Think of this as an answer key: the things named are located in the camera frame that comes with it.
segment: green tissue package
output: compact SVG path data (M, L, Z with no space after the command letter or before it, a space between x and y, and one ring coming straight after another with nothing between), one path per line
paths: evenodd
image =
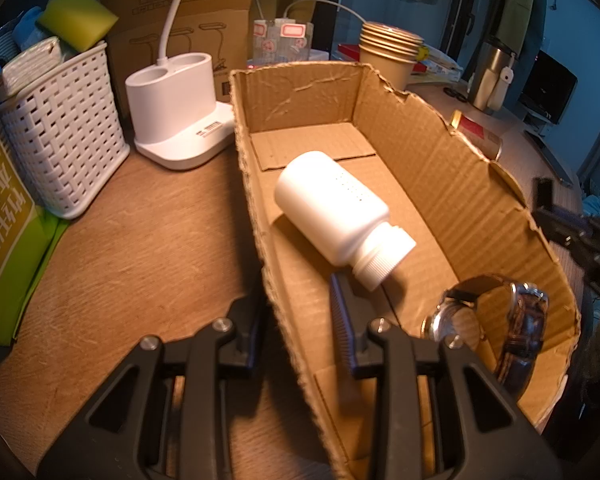
M8 346L68 223L33 201L1 128L0 124L0 345Z

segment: wooden table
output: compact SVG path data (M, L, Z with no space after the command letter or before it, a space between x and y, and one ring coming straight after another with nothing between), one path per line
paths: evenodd
M416 88L450 117L460 108L504 138L503 165L530 195L550 175L508 112L484 116L437 87ZM561 186L558 202L578 209ZM560 253L576 297L582 276ZM0 432L34 471L91 392L145 334L193 334L225 313L258 272L235 150L173 173L132 152L60 241L13 349L0 348ZM331 478L274 323L256 380L228 391L235 478Z

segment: open cardboard tray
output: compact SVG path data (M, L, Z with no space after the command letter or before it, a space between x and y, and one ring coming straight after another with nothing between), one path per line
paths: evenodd
M379 316L420 333L443 290L497 272L549 294L544 348L520 407L536 425L564 386L579 336L566 276L536 227L519 185L430 105L398 92L371 66L283 64L230 76L236 144L267 294L299 384L341 478L365 477L374 380L355 382L335 351L328 277L333 267L274 202L282 169L321 150L388 204L391 224L416 247L373 293ZM502 294L481 301L480 322L495 355L506 334ZM421 398L426 384L421 384ZM430 412L422 406L424 463L432 467Z

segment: white woven basket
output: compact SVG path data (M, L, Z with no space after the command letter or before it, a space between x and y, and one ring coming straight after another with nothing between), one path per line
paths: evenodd
M80 216L129 154L101 42L0 106L9 142L42 202Z

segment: black screen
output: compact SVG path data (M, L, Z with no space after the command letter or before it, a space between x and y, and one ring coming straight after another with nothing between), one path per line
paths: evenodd
M578 78L542 50L526 80L521 101L557 124Z

